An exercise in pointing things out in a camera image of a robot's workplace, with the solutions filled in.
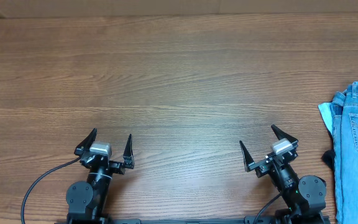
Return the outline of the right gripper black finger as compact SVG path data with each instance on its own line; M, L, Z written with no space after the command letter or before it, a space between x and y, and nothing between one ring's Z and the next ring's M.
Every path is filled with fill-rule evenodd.
M252 156L250 155L249 151L245 147L244 143L242 141L239 141L239 144L240 144L240 147L242 150L245 171L250 172L253 170L252 166L255 164L255 162L254 162Z
M289 135L288 133L282 131L279 127L277 127L276 125L272 124L271 125L271 129L273 130L273 132L275 133L276 137L278 140L282 140L282 139L287 139L293 146L297 146L298 145L298 140L297 138Z

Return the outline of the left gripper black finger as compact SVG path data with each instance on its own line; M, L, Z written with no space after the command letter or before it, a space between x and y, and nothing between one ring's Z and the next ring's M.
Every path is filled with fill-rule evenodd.
M77 145L74 151L74 155L82 156L84 152L89 151L92 143L94 143L97 136L97 129L93 128L93 130L89 133L89 135L82 140L82 142Z
M126 147L123 153L124 167L126 169L133 169L135 166L134 155L132 150L132 134L129 135Z

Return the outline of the light blue denim jeans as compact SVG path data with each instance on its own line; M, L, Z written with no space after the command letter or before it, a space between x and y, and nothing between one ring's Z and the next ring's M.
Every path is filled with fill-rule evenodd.
M358 223L358 82L334 95L334 177L338 223Z

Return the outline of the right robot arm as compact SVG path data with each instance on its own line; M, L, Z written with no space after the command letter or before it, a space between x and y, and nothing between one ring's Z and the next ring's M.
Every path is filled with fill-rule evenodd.
M259 162L253 160L242 141L239 142L246 172L255 171L258 178L268 175L278 190L274 196L254 216L246 216L245 223L276 224L326 224L329 217L322 210L326 207L326 182L315 175L301 178L293 170L290 163L298 154L297 138L271 125L278 141L271 145L271 153Z

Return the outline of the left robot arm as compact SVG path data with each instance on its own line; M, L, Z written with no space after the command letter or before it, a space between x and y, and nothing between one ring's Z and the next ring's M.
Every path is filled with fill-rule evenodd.
M97 141L96 136L97 129L94 128L75 148L74 154L89 173L85 181L71 184L66 192L67 223L112 223L112 218L104 213L112 176L123 175L135 166L131 135L122 162L111 160L110 143Z

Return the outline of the light blue cloth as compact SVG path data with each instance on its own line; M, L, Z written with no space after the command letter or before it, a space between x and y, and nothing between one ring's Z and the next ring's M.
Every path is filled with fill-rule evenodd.
M328 132L332 134L334 120L331 111L331 103L321 103L320 105L318 105L318 109Z

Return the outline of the black garment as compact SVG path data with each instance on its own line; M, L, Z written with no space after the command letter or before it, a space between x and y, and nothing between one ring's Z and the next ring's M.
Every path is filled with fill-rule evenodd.
M324 152L324 154L321 157L321 160L332 170L335 170L335 161L336 153L333 149L327 150Z

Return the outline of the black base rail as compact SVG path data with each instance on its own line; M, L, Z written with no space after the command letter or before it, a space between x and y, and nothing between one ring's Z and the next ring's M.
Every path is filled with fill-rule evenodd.
M213 219L187 219L187 220L140 220L140 219L105 219L101 221L60 221L56 224L72 224L72 223L108 223L108 224L253 224L255 216L246 216L244 218L213 218ZM292 223L321 223L318 220L298 221L293 220ZM274 216L261 216L255 222L256 224L273 224L285 223ZM331 223L328 216L323 217L323 222Z

